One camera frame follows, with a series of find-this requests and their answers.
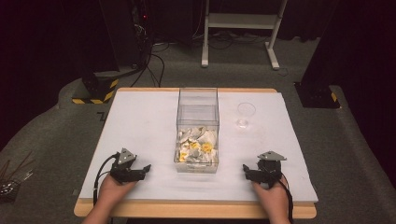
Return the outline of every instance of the transparent container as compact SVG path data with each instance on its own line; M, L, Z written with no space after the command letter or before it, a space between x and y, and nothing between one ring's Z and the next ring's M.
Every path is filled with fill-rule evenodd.
M174 162L180 173L214 174L219 166L216 88L180 88Z

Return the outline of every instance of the human hand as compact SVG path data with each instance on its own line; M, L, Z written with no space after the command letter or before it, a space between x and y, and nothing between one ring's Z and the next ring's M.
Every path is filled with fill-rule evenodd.
M135 182L120 184L111 175L107 175L99 189L98 203L114 207L136 185Z
M284 176L280 179L284 185L287 181ZM259 197L262 208L267 213L271 224L286 224L290 223L288 220L289 201L286 191L276 182L270 189L263 189L262 186L252 181L251 182L256 195Z
M100 186L96 205L84 219L83 223L106 223L111 210L125 197L136 183L137 181L120 184L111 175L107 175Z

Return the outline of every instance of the white metal frame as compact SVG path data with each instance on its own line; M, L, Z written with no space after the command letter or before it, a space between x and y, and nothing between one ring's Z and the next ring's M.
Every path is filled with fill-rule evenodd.
M256 14L227 14L227 13L209 13L209 0L206 0L205 8L205 33L204 44L202 49L202 67L209 66L209 48L208 32L209 27L221 28L245 28L245 29L263 29L273 30L269 42L265 42L265 49L271 61L274 70L279 69L274 53L274 43L276 35L282 22L283 12L285 11L288 0L282 0L280 9L276 15L256 15Z

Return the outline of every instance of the electrical cable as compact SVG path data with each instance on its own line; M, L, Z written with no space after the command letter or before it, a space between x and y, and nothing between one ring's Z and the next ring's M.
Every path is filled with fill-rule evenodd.
M204 37L204 34L193 36L192 40L200 39L200 38L203 38L203 37Z
M116 154L110 156L109 158L107 158L107 159L103 162L102 166L100 167L100 169L99 169L99 171L98 171L98 174L96 175L95 182L93 183L93 205L96 205L96 202L97 202L97 200L98 200L98 185L99 185L99 178L100 178L100 176L101 176L101 173L102 173L103 168L105 167L105 165L106 165L106 163L107 163L108 161L110 161L111 159L116 159L119 155L120 155L120 153L117 152Z
M154 46L160 46L160 45L164 45L164 44L166 44L166 47L165 47L164 49L154 50L154 51L152 51L152 52L157 53L157 52L161 52L161 51L165 51L166 49L169 49L169 47L170 47L170 45L171 45L169 42L166 42L166 43L157 43L157 44L154 44Z
M151 71L151 69L149 69L149 67L148 67L148 71L151 76L152 84L154 85L154 87L156 87L155 83L157 83L157 85L160 85L158 79L155 77L154 73Z
M161 60L161 63L163 64L163 70L165 70L165 63L163 62L163 59L156 54L151 54L151 55ZM158 82L158 87L161 87L161 83L163 81L163 70L161 71L160 81Z
M199 27L201 25L202 14L204 14L204 0L201 1L201 12L199 15L198 25L197 25L197 29L195 30L195 33L192 35L192 38L194 38L194 36L198 33Z
M104 173L101 173L101 174L99 175L99 177L101 177L102 175L108 174L108 173L110 173L110 172L109 172L109 171L106 171L106 172L104 172Z
M216 40L218 40L219 42L228 42L229 41L229 44L223 48L214 47L213 45L210 45L210 44L207 44L207 45L212 49L227 49L233 44L233 37L230 35L228 35L228 37L229 37L228 39L216 37Z
M144 69L142 69L142 71L140 72L140 74L139 74L139 76L137 77L137 79L134 81L134 83L132 83L131 87L133 87L134 84L136 84L136 82L139 80L139 78L142 77L142 75L143 75L143 73L146 71L147 67L148 67L148 62L145 62L145 63L144 63Z
M280 181L280 178L279 178L279 179L278 179L278 178L275 178L267 169L265 169L265 167L263 167L263 169L264 169L265 172L267 172L267 174L268 174L269 176L271 176L271 178L273 178L274 180L276 180L276 181L282 186L282 188L286 191L286 195L288 196L288 201L289 201L289 206L288 206L288 208L289 208L288 219L289 219L290 224L294 223L294 221L293 221L293 198L292 198L291 193L290 193L289 181L288 181L288 179L286 178L286 176L285 176L283 173L281 173L282 176L285 177L286 183L287 183L287 185L288 185L288 186L286 187L285 184L284 184L282 181Z
M233 42L235 44L257 44L257 43L265 42L265 40L268 38L268 36L266 36L262 40L261 40L261 36L259 36L259 35L255 35L254 37L251 37L252 38L251 40L238 40L238 38L247 38L247 37L246 36L234 37Z

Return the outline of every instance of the table edge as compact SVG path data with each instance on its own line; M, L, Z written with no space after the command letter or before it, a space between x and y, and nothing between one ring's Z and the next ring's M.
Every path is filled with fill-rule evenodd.
M92 199L78 198L74 213L77 217L85 217L92 208ZM110 215L156 218L268 218L258 202L235 201L125 200L120 202ZM314 203L294 203L293 218L314 218L316 215Z
M267 88L217 88L219 92L277 92L275 89ZM127 88L122 87L117 91L179 91L179 88Z

